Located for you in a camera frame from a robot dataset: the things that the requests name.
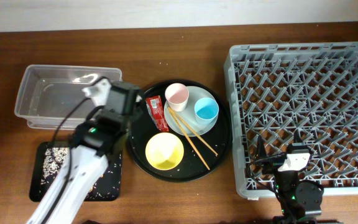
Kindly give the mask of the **yellow bowl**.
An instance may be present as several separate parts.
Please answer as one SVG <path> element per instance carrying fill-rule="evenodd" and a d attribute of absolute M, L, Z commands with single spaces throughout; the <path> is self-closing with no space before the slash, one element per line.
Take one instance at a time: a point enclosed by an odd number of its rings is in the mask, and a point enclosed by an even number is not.
<path fill-rule="evenodd" d="M 182 161 L 184 146 L 172 133 L 158 133 L 151 137 L 145 147 L 147 162 L 157 170 L 170 170 Z"/>

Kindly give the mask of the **food scraps and rice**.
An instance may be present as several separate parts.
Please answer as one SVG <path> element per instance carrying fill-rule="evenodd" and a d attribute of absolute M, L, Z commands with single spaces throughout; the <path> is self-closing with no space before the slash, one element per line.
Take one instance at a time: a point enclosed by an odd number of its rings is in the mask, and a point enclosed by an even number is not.
<path fill-rule="evenodd" d="M 68 150 L 68 147 L 53 147 L 46 149 L 45 159 L 42 164 L 42 178 L 40 181 L 42 185 L 52 183 L 66 159 Z"/>

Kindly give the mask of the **pink cup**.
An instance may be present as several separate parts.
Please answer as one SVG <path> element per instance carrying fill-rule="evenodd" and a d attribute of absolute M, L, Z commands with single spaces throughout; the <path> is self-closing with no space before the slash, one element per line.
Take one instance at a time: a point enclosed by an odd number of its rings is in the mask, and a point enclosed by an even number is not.
<path fill-rule="evenodd" d="M 165 90 L 165 98 L 174 111 L 183 111 L 186 108 L 189 95 L 188 88 L 181 83 L 172 83 Z"/>

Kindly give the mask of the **red snack wrapper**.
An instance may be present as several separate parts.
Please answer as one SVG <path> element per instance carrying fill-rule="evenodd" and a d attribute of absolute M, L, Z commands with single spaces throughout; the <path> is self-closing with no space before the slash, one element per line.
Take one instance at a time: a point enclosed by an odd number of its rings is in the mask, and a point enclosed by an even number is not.
<path fill-rule="evenodd" d="M 168 124 L 165 120 L 161 97 L 159 95 L 146 98 L 147 109 L 152 121 L 161 132 L 169 132 Z"/>

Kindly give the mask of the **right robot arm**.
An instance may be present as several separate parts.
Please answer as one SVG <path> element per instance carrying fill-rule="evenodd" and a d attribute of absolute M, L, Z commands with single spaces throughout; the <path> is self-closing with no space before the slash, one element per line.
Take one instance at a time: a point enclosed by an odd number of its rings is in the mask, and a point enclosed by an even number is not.
<path fill-rule="evenodd" d="M 282 208 L 282 215 L 274 223 L 316 223 L 321 215 L 324 187 L 311 180 L 300 180 L 299 171 L 306 168 L 312 149 L 294 132 L 293 143 L 285 152 L 268 156 L 261 136 L 257 138 L 257 158 L 254 164 L 262 167 L 263 174 L 274 177 L 273 192 Z"/>

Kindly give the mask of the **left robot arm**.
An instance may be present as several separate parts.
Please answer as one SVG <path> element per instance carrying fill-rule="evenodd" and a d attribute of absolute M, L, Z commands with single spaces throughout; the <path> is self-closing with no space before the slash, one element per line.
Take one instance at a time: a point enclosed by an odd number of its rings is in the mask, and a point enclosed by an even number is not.
<path fill-rule="evenodd" d="M 66 159 L 28 223 L 71 223 L 142 114 L 144 94 L 137 85 L 102 77 L 82 91 L 95 107 L 75 128 Z"/>

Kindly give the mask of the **blue cup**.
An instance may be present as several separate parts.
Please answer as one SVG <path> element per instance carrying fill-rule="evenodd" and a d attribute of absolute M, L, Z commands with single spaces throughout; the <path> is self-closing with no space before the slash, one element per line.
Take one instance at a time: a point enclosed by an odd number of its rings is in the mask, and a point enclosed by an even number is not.
<path fill-rule="evenodd" d="M 195 103 L 195 116 L 199 124 L 209 124 L 218 116 L 219 106 L 212 98 L 201 98 Z"/>

